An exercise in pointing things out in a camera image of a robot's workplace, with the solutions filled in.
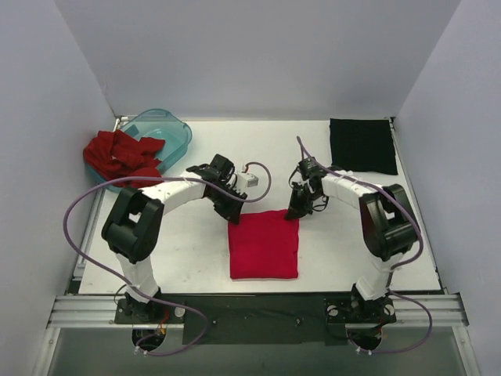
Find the bright pink-red t shirt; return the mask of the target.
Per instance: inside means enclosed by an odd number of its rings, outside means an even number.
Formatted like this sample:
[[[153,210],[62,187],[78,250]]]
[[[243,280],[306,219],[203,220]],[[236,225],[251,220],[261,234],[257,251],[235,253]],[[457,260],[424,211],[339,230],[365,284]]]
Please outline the bright pink-red t shirt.
[[[242,214],[228,224],[229,275],[233,280],[298,277],[300,223],[285,209]]]

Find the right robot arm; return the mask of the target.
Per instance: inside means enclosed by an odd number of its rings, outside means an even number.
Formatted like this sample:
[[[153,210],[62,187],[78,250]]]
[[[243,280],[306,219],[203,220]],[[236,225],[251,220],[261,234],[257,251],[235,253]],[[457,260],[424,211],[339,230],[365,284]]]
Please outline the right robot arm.
[[[293,173],[301,180],[289,181],[292,192],[286,220],[317,212],[319,199],[336,199],[359,212],[370,267],[352,288],[349,310],[355,319],[368,320],[377,312],[377,303],[388,296],[393,272],[403,255],[421,241],[405,189],[398,184],[365,183],[335,166],[322,168],[313,157],[298,162]]]

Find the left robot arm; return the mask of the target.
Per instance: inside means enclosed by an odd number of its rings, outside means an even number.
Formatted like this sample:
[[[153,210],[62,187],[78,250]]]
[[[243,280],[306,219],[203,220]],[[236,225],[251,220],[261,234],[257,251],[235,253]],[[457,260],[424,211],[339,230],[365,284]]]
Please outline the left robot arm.
[[[242,200],[258,178],[245,167],[241,172],[217,154],[211,163],[194,165],[173,181],[145,188],[125,187],[105,221],[102,238],[116,255],[132,286],[125,292],[124,310],[142,322],[154,322],[161,311],[160,287],[153,276],[150,255],[157,245],[162,218],[176,208],[203,198],[226,221],[240,221]]]

